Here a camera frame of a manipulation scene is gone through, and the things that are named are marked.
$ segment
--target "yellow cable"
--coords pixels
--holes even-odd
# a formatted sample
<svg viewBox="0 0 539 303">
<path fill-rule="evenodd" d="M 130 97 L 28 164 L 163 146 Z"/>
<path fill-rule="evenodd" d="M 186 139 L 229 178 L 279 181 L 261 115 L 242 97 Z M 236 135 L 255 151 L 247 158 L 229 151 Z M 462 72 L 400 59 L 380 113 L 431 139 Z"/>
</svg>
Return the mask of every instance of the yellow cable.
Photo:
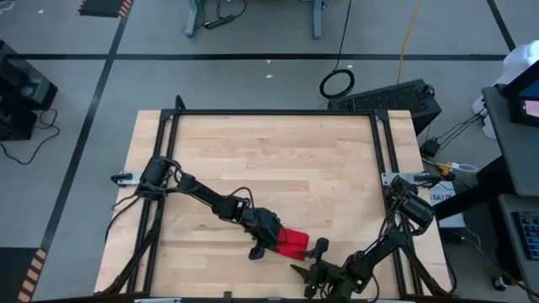
<svg viewBox="0 0 539 303">
<path fill-rule="evenodd" d="M 398 61 L 397 84 L 399 84 L 401 82 L 401 73 L 403 71 L 404 52 L 406 51 L 406 45 L 408 44 L 408 38 L 409 38 L 410 34 L 412 33 L 412 28 L 414 27 L 415 19 L 418 17 L 418 11 L 419 11 L 420 6 L 421 6 L 421 0 L 417 0 L 417 3 L 415 4 L 414 15 L 412 16 L 412 20 L 410 21 L 410 25 L 408 26 L 408 31 L 406 32 L 406 36 L 404 37 L 403 49 L 401 50 L 401 58 Z"/>
</svg>

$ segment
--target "wire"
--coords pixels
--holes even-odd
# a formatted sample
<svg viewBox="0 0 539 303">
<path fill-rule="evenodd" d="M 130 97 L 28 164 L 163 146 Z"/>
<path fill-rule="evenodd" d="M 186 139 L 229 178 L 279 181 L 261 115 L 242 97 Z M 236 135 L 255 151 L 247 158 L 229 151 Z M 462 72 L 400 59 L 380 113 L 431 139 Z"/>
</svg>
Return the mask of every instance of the wire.
<svg viewBox="0 0 539 303">
<path fill-rule="evenodd" d="M 378 299 L 380 299 L 380 285 L 378 284 L 378 280 L 376 279 L 376 276 L 372 274 L 372 278 L 374 279 L 374 283 L 376 284 L 376 297 L 374 300 L 371 301 L 371 303 L 377 303 Z"/>
<path fill-rule="evenodd" d="M 397 74 L 397 84 L 401 82 L 401 74 L 403 71 L 403 61 L 404 61 L 404 52 L 406 51 L 406 45 L 408 45 L 408 38 L 412 34 L 412 29 L 414 28 L 415 19 L 418 17 L 419 7 L 421 6 L 421 0 L 417 0 L 415 4 L 414 14 L 412 15 L 412 20 L 406 31 L 406 36 L 404 36 L 403 48 L 401 49 L 401 57 L 398 60 L 398 74 Z"/>
<path fill-rule="evenodd" d="M 43 114 L 44 113 L 48 113 L 48 112 L 53 112 L 54 113 L 54 116 L 52 118 L 52 121 L 50 123 L 46 123 L 45 121 L 43 121 Z M 40 123 L 44 126 L 35 126 L 36 129 L 39 129 L 39 130 L 48 130 L 50 128 L 52 129 L 55 129 L 56 132 L 50 136 L 48 136 L 46 139 L 44 139 L 38 146 L 37 148 L 35 149 L 34 153 L 32 154 L 32 157 L 30 157 L 30 159 L 26 162 L 23 162 L 22 160 L 19 160 L 18 158 L 16 158 L 15 156 L 11 155 L 11 153 L 8 151 L 8 149 L 6 148 L 6 146 L 0 142 L 0 147 L 3 149 L 3 154 L 6 155 L 6 157 L 10 158 L 11 160 L 15 161 L 16 163 L 20 164 L 20 165 L 28 165 L 30 163 L 32 163 L 32 161 L 34 161 L 34 158 L 35 156 L 37 155 L 37 152 L 40 150 L 40 148 L 50 139 L 60 135 L 60 129 L 55 126 L 55 122 L 56 122 L 56 118 L 58 117 L 58 111 L 55 110 L 55 109 L 48 109 L 46 111 L 43 111 L 41 112 L 40 116 L 39 116 L 39 119 L 40 119 Z"/>
<path fill-rule="evenodd" d="M 141 199 L 141 197 L 136 197 L 136 199 L 132 200 L 123 210 L 120 210 L 118 212 L 118 214 L 116 214 L 112 220 L 110 221 L 109 223 L 109 226 L 107 226 L 107 231 L 105 232 L 104 234 L 104 242 L 106 243 L 107 242 L 107 238 L 109 237 L 109 231 L 110 231 L 110 228 L 112 227 L 112 225 L 115 223 L 116 219 L 118 219 L 118 217 L 123 214 L 126 210 L 130 209 L 139 199 Z"/>
<path fill-rule="evenodd" d="M 482 114 L 482 112 L 485 110 L 485 108 L 481 109 L 481 111 L 475 115 L 473 115 L 472 117 L 468 118 L 467 120 L 465 120 L 464 122 L 461 122 L 461 123 L 457 123 L 455 125 L 453 125 L 453 127 L 451 127 L 448 131 L 446 131 L 443 135 L 441 136 L 438 136 L 437 138 L 438 139 L 441 139 L 443 138 L 444 136 L 446 136 L 447 134 L 449 134 L 452 130 L 455 129 L 455 127 L 457 127 L 458 125 L 465 125 L 466 123 L 468 123 L 470 120 L 473 120 L 474 118 L 476 118 L 478 115 Z"/>
<path fill-rule="evenodd" d="M 466 224 L 464 224 L 464 228 L 466 228 L 466 230 L 471 233 L 472 235 L 474 235 L 477 239 L 478 239 L 478 246 L 481 247 L 481 238 L 478 236 L 477 233 L 473 232 L 472 230 L 470 230 L 468 228 L 468 226 L 466 226 Z"/>
<path fill-rule="evenodd" d="M 118 206 L 118 205 L 124 203 L 124 202 L 127 201 L 128 199 L 131 199 L 131 198 L 135 197 L 135 195 L 136 195 L 136 194 L 132 194 L 132 195 L 130 195 L 129 197 L 125 197 L 124 199 L 121 199 L 120 201 L 118 201 L 117 203 L 115 203 L 114 205 L 112 205 L 110 208 L 111 208 L 112 210 L 115 209 L 116 206 Z"/>
<path fill-rule="evenodd" d="M 423 160 L 424 162 L 426 162 L 427 164 L 430 164 L 430 165 L 434 165 L 434 166 L 437 166 L 437 167 L 448 167 L 448 168 L 452 168 L 452 169 L 455 169 L 457 171 L 461 171 L 461 172 L 464 172 L 464 173 L 475 173 L 478 170 L 477 167 L 474 167 L 471 164 L 455 163 L 455 164 L 458 164 L 458 166 L 452 166 L 452 165 L 449 165 L 449 164 L 432 162 L 431 160 L 425 159 L 423 157 L 421 157 L 421 160 Z"/>
<path fill-rule="evenodd" d="M 430 133 L 430 126 L 432 125 L 432 122 L 429 123 L 429 127 L 427 128 L 427 136 L 424 138 L 424 143 L 423 145 L 421 146 L 421 151 L 423 151 L 423 146 L 425 146 L 425 144 L 427 144 L 427 141 L 429 140 L 429 133 Z M 430 167 L 429 165 L 427 165 L 427 171 L 429 171 L 429 174 L 430 174 Z"/>
<path fill-rule="evenodd" d="M 476 119 L 470 121 L 467 125 L 463 125 L 461 126 L 460 128 L 460 131 L 456 131 L 455 133 L 453 133 L 452 135 L 450 135 L 449 137 L 447 137 L 441 144 L 440 144 L 440 149 L 441 150 L 444 150 L 446 149 L 446 147 L 451 143 L 451 141 L 453 141 L 454 139 L 456 139 L 464 130 L 466 130 L 468 127 L 470 127 L 473 122 L 477 121 L 477 120 L 480 120 L 482 119 L 482 115 L 479 115 Z"/>
<path fill-rule="evenodd" d="M 455 269 L 451 265 L 451 262 L 449 262 L 449 259 L 447 258 L 447 256 L 446 256 L 446 264 L 447 264 L 447 268 L 449 269 L 449 274 L 451 275 L 451 279 L 453 282 L 453 286 L 451 287 L 451 290 L 449 290 L 449 294 L 453 295 L 456 291 L 456 286 L 457 286 L 456 274 L 455 274 Z"/>
<path fill-rule="evenodd" d="M 470 244 L 473 245 L 473 247 L 475 247 L 480 253 L 481 255 L 490 263 L 490 265 L 492 265 L 496 270 L 498 270 L 503 276 L 504 278 L 507 278 L 511 281 L 511 283 L 515 284 L 516 286 L 520 287 L 521 289 L 523 289 L 528 295 L 533 295 L 535 296 L 536 298 L 539 298 L 539 294 L 536 293 L 534 290 L 532 290 L 531 288 L 525 286 L 524 284 L 522 284 L 521 282 L 517 281 L 515 278 L 513 278 L 513 276 L 511 276 L 508 272 L 506 272 L 505 270 L 501 269 L 498 267 L 498 265 L 496 265 L 496 263 L 494 263 L 488 256 L 487 254 L 482 250 L 481 247 L 479 247 L 474 241 L 464 237 L 463 235 L 460 235 L 454 231 L 452 231 L 452 233 L 454 233 L 455 235 L 458 235 L 462 240 L 466 241 L 466 242 L 469 242 Z"/>
<path fill-rule="evenodd" d="M 338 70 L 337 69 L 339 67 L 340 57 L 341 57 L 341 55 L 343 53 L 344 37 L 346 36 L 346 29 L 348 29 L 348 19 L 350 17 L 350 8 L 351 7 L 352 7 L 352 0 L 349 0 L 348 1 L 348 9 L 346 11 L 346 21 L 344 21 L 343 36 L 342 36 L 342 38 L 340 40 L 339 55 L 337 56 L 337 63 L 335 64 L 335 68 L 322 80 L 322 82 L 320 83 L 320 86 L 318 88 L 319 91 L 320 91 L 320 94 L 323 95 L 327 99 L 334 99 L 334 98 L 344 97 L 344 96 L 346 96 L 347 94 L 349 94 L 352 91 L 352 88 L 354 88 L 354 85 L 355 85 L 355 76 L 354 76 L 354 73 L 351 70 L 349 70 L 349 69 L 340 69 L 340 70 Z M 326 90 L 325 90 L 326 82 L 330 78 L 332 78 L 333 76 L 335 76 L 337 74 L 340 74 L 340 73 L 346 74 L 350 78 L 350 83 L 348 84 L 348 87 L 345 88 L 340 93 L 336 93 L 336 94 L 328 94 L 328 93 L 326 93 Z"/>
<path fill-rule="evenodd" d="M 346 21 L 344 21 L 343 36 L 340 39 L 339 56 L 337 56 L 337 63 L 335 64 L 334 72 L 337 71 L 337 67 L 339 67 L 340 57 L 341 57 L 341 54 L 343 53 L 344 37 L 346 36 L 346 29 L 348 29 L 348 18 L 350 16 L 351 6 L 352 6 L 352 0 L 349 0 L 348 9 L 346 10 Z"/>
<path fill-rule="evenodd" d="M 423 186 L 423 185 L 426 185 L 430 183 L 430 181 L 426 181 L 426 182 L 423 182 L 423 183 L 420 183 L 420 184 L 410 184 L 410 186 L 408 186 L 406 188 L 406 191 L 409 191 L 412 187 L 419 187 L 419 186 Z M 399 202 L 397 202 L 386 214 L 386 218 L 384 219 L 384 221 L 382 222 L 382 226 L 380 227 L 380 231 L 378 232 L 378 238 L 376 239 L 376 241 L 374 241 L 368 248 L 365 249 L 365 251 L 368 251 L 369 248 L 371 248 L 374 244 L 378 244 L 380 243 L 380 241 L 382 240 L 382 238 L 385 236 L 385 232 L 384 232 L 384 227 L 385 225 L 387 225 L 387 229 L 385 231 L 390 231 L 391 230 L 391 224 L 395 222 L 395 215 L 397 215 L 397 212 L 398 212 L 398 208 L 401 206 L 401 204 L 403 203 L 404 201 L 401 200 Z M 403 221 L 404 221 L 404 218 L 407 218 L 405 214 L 400 214 L 402 217 L 403 217 Z M 397 226 L 397 229 L 400 229 L 402 225 L 402 222 L 401 224 L 399 224 Z"/>
<path fill-rule="evenodd" d="M 6 6 L 5 8 L 0 8 L 0 14 L 2 14 L 3 12 L 7 12 L 11 8 L 13 8 L 13 6 L 15 6 L 15 1 L 0 1 L 0 5 L 4 4 L 7 4 L 8 6 Z"/>
<path fill-rule="evenodd" d="M 440 168 L 438 167 L 438 163 L 434 163 L 434 162 L 432 162 L 432 161 L 430 161 L 430 160 L 427 160 L 427 159 L 424 159 L 424 158 L 421 158 L 421 160 L 423 160 L 423 161 L 427 164 L 427 170 L 429 171 L 429 174 L 431 174 L 431 173 L 430 173 L 430 165 L 435 166 L 436 168 L 440 169 Z M 454 178 L 452 179 L 452 181 L 458 181 L 458 182 L 460 182 L 460 183 L 466 185 L 469 189 L 473 188 L 473 186 L 472 186 L 470 183 L 465 182 L 465 181 L 462 181 L 462 180 L 460 180 L 460 179 L 457 178 L 457 177 L 454 177 Z M 448 189 L 448 188 L 447 188 L 444 184 L 442 184 L 442 183 L 439 183 L 439 185 L 442 186 L 443 188 L 447 189 L 447 190 L 455 190 L 454 188 L 453 188 L 453 189 Z"/>
<path fill-rule="evenodd" d="M 241 187 L 241 188 L 239 188 L 239 189 L 234 190 L 234 191 L 231 192 L 228 196 L 229 196 L 229 197 L 230 197 L 230 196 L 233 196 L 234 194 L 237 194 L 237 192 L 242 191 L 242 190 L 246 190 L 246 191 L 248 192 L 248 194 L 249 194 L 249 205 L 248 205 L 248 207 L 254 209 L 255 207 L 254 207 L 253 192 L 251 191 L 250 188 L 244 187 L 244 186 L 243 186 L 243 187 Z M 286 228 L 283 226 L 282 223 L 279 222 L 279 226 L 280 226 L 280 229 L 283 230 L 283 232 L 285 233 L 285 240 L 284 240 L 283 242 L 279 242 L 279 237 L 276 236 L 276 234 L 274 234 L 274 233 L 271 231 L 271 228 L 270 228 L 270 225 L 268 224 L 268 222 L 266 222 L 264 219 L 262 219 L 262 218 L 259 216 L 258 212 L 254 211 L 254 214 L 257 216 L 257 218 L 258 218 L 260 221 L 262 221 L 262 223 L 264 223 L 264 225 L 268 228 L 269 233 L 271 234 L 271 236 L 275 239 L 275 241 L 276 241 L 278 244 L 282 245 L 282 244 L 287 244 L 287 243 L 288 243 L 288 232 L 286 231 Z"/>
<path fill-rule="evenodd" d="M 328 292 L 326 291 L 326 286 L 327 285 L 328 285 L 328 282 L 324 282 L 322 284 L 322 286 L 318 286 L 318 288 L 320 289 L 320 298 L 322 298 L 322 299 L 327 299 L 328 298 Z"/>
<path fill-rule="evenodd" d="M 237 15 L 233 15 L 234 18 L 237 18 L 237 17 L 243 15 L 243 13 L 245 13 L 245 11 L 247 10 L 247 2 L 245 0 L 242 0 L 242 2 L 243 2 L 242 11 Z M 216 0 L 216 3 L 217 3 L 216 16 L 217 16 L 218 19 L 223 19 L 223 17 L 221 16 L 221 0 Z"/>
</svg>

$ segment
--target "keyboard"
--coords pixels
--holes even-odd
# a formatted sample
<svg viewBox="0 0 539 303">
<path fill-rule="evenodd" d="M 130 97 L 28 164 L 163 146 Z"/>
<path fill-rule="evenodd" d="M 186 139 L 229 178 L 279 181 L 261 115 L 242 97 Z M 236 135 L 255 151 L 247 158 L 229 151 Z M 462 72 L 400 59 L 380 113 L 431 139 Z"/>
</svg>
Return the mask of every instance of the keyboard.
<svg viewBox="0 0 539 303">
<path fill-rule="evenodd" d="M 336 100 L 337 109 L 407 109 L 412 113 L 420 113 L 428 108 L 426 99 L 430 97 L 424 92 L 424 82 L 420 82 L 423 85 L 419 85 L 416 80 L 343 97 Z"/>
<path fill-rule="evenodd" d="M 528 259 L 539 260 L 539 213 L 513 213 Z"/>
</svg>

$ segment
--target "wooden tabletop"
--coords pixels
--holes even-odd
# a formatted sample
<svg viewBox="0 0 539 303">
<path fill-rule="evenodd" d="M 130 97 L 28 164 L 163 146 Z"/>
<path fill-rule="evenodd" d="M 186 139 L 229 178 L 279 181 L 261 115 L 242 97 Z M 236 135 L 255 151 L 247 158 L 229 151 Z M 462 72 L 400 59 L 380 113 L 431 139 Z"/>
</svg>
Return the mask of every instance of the wooden tabletop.
<svg viewBox="0 0 539 303">
<path fill-rule="evenodd" d="M 409 112 L 390 112 L 401 172 L 423 171 Z M 141 172 L 152 156 L 159 111 L 140 111 L 125 170 Z M 164 140 L 163 154 L 167 140 Z M 387 171 L 385 140 L 382 136 Z M 385 217 L 370 121 L 360 116 L 181 116 L 174 159 L 187 173 L 221 194 L 247 186 L 258 207 L 274 211 L 284 227 L 329 239 L 324 259 L 341 265 L 376 238 Z M 118 200 L 134 187 L 120 189 Z M 423 199 L 430 200 L 426 189 Z M 142 202 L 112 227 L 96 291 L 103 290 L 133 253 Z M 416 253 L 442 288 L 451 283 L 434 222 L 414 238 Z M 289 264 L 309 266 L 266 251 L 248 260 L 254 241 L 241 226 L 220 221 L 202 203 L 182 194 L 167 197 L 159 239 L 152 296 L 302 298 L 305 285 Z M 413 293 L 403 258 L 407 289 Z M 146 270 L 141 262 L 137 289 Z M 381 298 L 398 298 L 392 258 L 375 268 Z M 369 283 L 358 298 L 373 298 Z"/>
</svg>

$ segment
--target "red object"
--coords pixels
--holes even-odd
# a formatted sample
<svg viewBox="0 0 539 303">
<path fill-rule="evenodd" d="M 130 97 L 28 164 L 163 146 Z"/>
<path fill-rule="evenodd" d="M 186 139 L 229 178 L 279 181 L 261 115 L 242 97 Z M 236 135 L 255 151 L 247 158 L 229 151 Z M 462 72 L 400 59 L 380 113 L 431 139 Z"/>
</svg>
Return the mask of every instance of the red object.
<svg viewBox="0 0 539 303">
<path fill-rule="evenodd" d="M 308 234 L 300 231 L 281 228 L 277 240 L 279 243 L 282 243 L 277 245 L 277 252 L 279 254 L 300 261 L 305 260 L 305 257 L 300 253 L 307 250 L 307 244 L 309 243 Z"/>
</svg>

